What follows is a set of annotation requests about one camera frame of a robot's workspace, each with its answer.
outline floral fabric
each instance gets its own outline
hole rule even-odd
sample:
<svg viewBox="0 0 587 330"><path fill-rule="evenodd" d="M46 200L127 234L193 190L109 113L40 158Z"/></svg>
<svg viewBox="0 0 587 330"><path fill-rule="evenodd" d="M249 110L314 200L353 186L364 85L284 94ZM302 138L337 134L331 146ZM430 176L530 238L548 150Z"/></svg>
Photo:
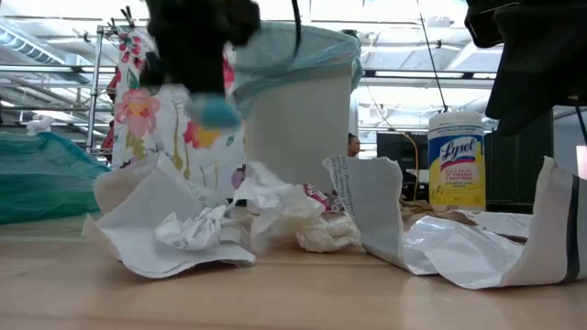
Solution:
<svg viewBox="0 0 587 330"><path fill-rule="evenodd" d="M242 172L244 163L243 132L224 134L193 123L183 112L188 93L182 86L141 88L138 77L153 43L138 29L120 38L113 169L163 152L185 179L232 197L235 173ZM229 90L234 71L228 60L225 81Z"/></svg>

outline plastic bag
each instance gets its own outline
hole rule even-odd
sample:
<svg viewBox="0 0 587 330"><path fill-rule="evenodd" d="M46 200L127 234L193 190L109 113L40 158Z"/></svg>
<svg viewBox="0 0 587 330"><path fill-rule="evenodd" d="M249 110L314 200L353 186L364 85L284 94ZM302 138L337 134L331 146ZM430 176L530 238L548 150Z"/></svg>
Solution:
<svg viewBox="0 0 587 330"><path fill-rule="evenodd" d="M294 25L263 22L260 33L247 47L237 49L237 75L232 99L245 118L249 114L250 102L263 91L325 72L352 67L351 90L357 88L363 69L360 43L356 38L319 27L302 27L302 39L297 57L288 63L295 44ZM282 64L287 65L285 70L271 72L271 66ZM239 66L260 69L253 74L249 70L240 72Z"/></svg>
<svg viewBox="0 0 587 330"><path fill-rule="evenodd" d="M143 28L121 38L112 168L163 152L185 179L232 197L231 178L244 161L244 132L211 131L196 125L184 112L189 94L181 85L139 89L145 53L154 47L152 39ZM147 116L125 110L133 106L146 106L143 115Z"/></svg>
<svg viewBox="0 0 587 330"><path fill-rule="evenodd" d="M482 213L471 219L477 225L466 225L426 216L407 233L397 162L331 156L324 165L365 249L415 275L440 274L466 289L587 279L587 181L551 158L538 176L531 218ZM524 245L507 238L525 236Z"/></svg>
<svg viewBox="0 0 587 330"><path fill-rule="evenodd" d="M0 225L98 212L92 185L108 171L67 138L0 132Z"/></svg>

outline pink flower print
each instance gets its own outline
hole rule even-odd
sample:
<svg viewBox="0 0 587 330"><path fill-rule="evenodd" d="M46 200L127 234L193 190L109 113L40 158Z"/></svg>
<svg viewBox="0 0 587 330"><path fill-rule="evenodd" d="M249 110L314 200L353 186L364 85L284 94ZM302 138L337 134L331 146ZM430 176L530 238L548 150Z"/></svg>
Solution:
<svg viewBox="0 0 587 330"><path fill-rule="evenodd" d="M135 64L135 68L141 69L144 61L140 58L134 58L132 62Z"/></svg>
<svg viewBox="0 0 587 330"><path fill-rule="evenodd" d="M161 101L151 97L147 90L129 90L116 105L116 121L128 126L135 138L152 134L157 127L155 113L161 108Z"/></svg>
<svg viewBox="0 0 587 330"><path fill-rule="evenodd" d="M114 83L122 82L122 72L120 70L116 70L116 74L114 75L114 79L112 81Z"/></svg>
<svg viewBox="0 0 587 330"><path fill-rule="evenodd" d="M193 121L187 123L187 128L183 132L183 142L186 145L192 144L194 149L210 149L214 142L220 138L220 132L210 131L198 126Z"/></svg>
<svg viewBox="0 0 587 330"><path fill-rule="evenodd" d="M139 37L133 37L132 38L132 46L131 46L131 51L134 55L139 55L140 54L140 38Z"/></svg>
<svg viewBox="0 0 587 330"><path fill-rule="evenodd" d="M224 73L224 88L229 89L232 83L235 81L235 70L228 64L227 59L223 62L223 73Z"/></svg>
<svg viewBox="0 0 587 330"><path fill-rule="evenodd" d="M128 34L126 33L121 33L118 35L118 37L120 38L120 45L118 45L118 49L120 51L125 51L127 50L127 40L128 40Z"/></svg>
<svg viewBox="0 0 587 330"><path fill-rule="evenodd" d="M124 53L124 55L122 55L122 59L120 61L123 63L127 63L129 59L130 59L130 53L128 51L126 51Z"/></svg>
<svg viewBox="0 0 587 330"><path fill-rule="evenodd" d="M231 183L232 187L236 190L240 187L243 181L245 181L245 168L246 165L243 165L241 168L238 168L232 173Z"/></svg>

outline trash can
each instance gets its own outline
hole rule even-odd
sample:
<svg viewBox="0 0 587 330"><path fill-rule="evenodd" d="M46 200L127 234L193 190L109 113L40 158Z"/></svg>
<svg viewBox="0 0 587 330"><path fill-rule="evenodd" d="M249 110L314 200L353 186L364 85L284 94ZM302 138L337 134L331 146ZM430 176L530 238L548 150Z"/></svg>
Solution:
<svg viewBox="0 0 587 330"><path fill-rule="evenodd" d="M238 71L279 65L294 44L295 25L266 22L237 49L233 102L245 117L246 156L285 182L330 191L322 160L347 153L350 94L362 76L360 44L343 33L303 27L298 56L286 70Z"/></svg>

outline wooden surface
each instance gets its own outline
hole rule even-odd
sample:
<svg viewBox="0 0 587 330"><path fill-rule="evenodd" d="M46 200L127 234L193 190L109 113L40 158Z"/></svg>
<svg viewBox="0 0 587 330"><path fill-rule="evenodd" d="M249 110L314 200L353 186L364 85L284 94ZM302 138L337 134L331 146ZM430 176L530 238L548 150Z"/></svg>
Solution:
<svg viewBox="0 0 587 330"><path fill-rule="evenodd" d="M587 283L466 291L361 251L133 275L82 221L0 226L0 329L585 329Z"/></svg>

